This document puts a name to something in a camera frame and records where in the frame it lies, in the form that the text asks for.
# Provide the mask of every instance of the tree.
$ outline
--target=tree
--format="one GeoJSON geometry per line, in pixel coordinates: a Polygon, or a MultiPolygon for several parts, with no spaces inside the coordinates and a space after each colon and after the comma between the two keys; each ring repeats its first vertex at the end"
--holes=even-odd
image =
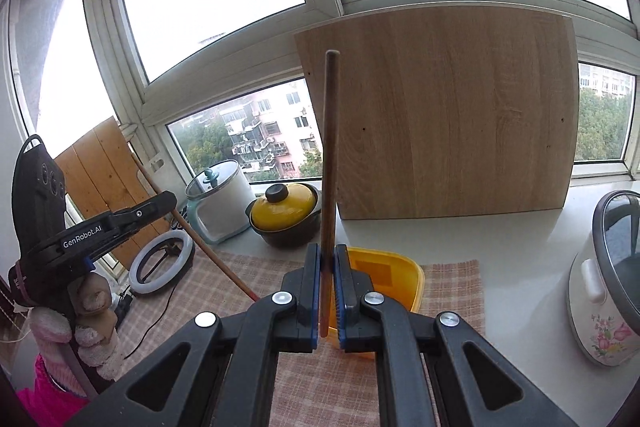
{"type": "Polygon", "coordinates": [[[620,158],[630,111],[630,94],[618,98],[581,89],[576,161],[620,158]]]}
{"type": "Polygon", "coordinates": [[[220,120],[212,120],[207,126],[196,124],[178,128],[174,134],[196,172],[233,158],[233,142],[220,120]]]}
{"type": "Polygon", "coordinates": [[[277,180],[280,176],[276,169],[271,169],[269,171],[247,172],[246,178],[250,182],[268,182],[277,180]]]}
{"type": "Polygon", "coordinates": [[[305,151],[305,162],[300,166],[300,174],[304,178],[322,176],[322,155],[318,149],[305,151]]]}

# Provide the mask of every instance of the wooden board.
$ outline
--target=wooden board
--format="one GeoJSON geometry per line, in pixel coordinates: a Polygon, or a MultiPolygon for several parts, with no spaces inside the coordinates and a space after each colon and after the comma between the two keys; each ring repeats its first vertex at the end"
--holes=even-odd
{"type": "MultiPolygon", "coordinates": [[[[91,178],[86,173],[73,147],[69,147],[56,158],[58,167],[65,175],[66,192],[71,197],[80,214],[86,219],[106,212],[109,207],[95,188],[91,178]]],[[[111,251],[114,257],[127,269],[140,251],[140,247],[133,239],[124,242],[111,251]]]]}
{"type": "MultiPolygon", "coordinates": [[[[94,131],[89,131],[74,143],[74,149],[82,167],[94,182],[95,188],[98,189],[111,212],[136,205],[127,187],[111,165],[94,131]]],[[[156,237],[158,232],[151,225],[147,225],[133,236],[133,240],[142,248],[156,237]]]]}
{"type": "MultiPolygon", "coordinates": [[[[113,170],[136,204],[149,199],[149,194],[138,179],[138,167],[131,158],[131,150],[124,136],[120,132],[115,119],[109,118],[94,128],[100,146],[108,156],[113,170]]],[[[151,225],[156,232],[164,233],[169,230],[169,223],[165,219],[158,219],[151,225]]]]}
{"type": "MultiPolygon", "coordinates": [[[[138,168],[113,118],[82,136],[56,158],[65,175],[66,190],[85,219],[106,210],[112,212],[148,200],[137,178],[138,168]]],[[[112,253],[127,269],[138,252],[160,233],[169,230],[158,219],[112,253]]]]}
{"type": "Polygon", "coordinates": [[[322,129],[324,52],[341,52],[342,219],[560,208],[574,162],[569,17],[519,7],[403,7],[295,35],[322,129]]]}

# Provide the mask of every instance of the countertop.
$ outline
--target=countertop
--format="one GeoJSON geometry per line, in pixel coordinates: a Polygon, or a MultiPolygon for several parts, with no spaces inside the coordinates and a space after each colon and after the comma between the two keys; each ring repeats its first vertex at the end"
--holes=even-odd
{"type": "MultiPolygon", "coordinates": [[[[336,242],[395,251],[419,264],[478,259],[486,338],[581,427],[603,427],[640,377],[640,356],[619,367],[591,362],[570,330],[566,288],[593,209],[611,190],[640,182],[571,187],[561,210],[493,216],[340,221],[336,242]]],[[[253,230],[220,250],[303,260],[304,248],[269,247],[253,230]]]]}

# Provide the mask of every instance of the pink fabric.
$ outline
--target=pink fabric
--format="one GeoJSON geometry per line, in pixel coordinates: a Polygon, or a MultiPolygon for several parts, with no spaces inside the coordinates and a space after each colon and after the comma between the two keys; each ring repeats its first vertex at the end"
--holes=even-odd
{"type": "Polygon", "coordinates": [[[66,393],[50,380],[42,356],[35,364],[36,380],[31,389],[18,391],[24,408],[40,427],[62,427],[66,421],[89,403],[86,398],[66,393]]]}

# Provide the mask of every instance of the plaid tablecloth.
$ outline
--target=plaid tablecloth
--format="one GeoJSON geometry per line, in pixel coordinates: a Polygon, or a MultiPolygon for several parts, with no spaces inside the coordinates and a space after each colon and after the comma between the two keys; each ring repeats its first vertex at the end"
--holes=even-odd
{"type": "MultiPolygon", "coordinates": [[[[282,276],[302,263],[221,253],[221,259],[258,295],[280,288],[282,276]]],[[[484,294],[478,261],[422,266],[425,273],[420,313],[458,312],[484,333],[484,294]]],[[[119,335],[130,352],[142,334],[164,310],[169,292],[135,298],[119,335]]],[[[123,373],[156,349],[188,320],[202,311],[224,317],[251,304],[200,251],[193,267],[180,281],[160,322],[143,344],[124,362],[123,373]]],[[[378,390],[372,360],[347,355],[321,339],[313,355],[282,353],[271,407],[273,427],[377,426],[378,390]]]]}

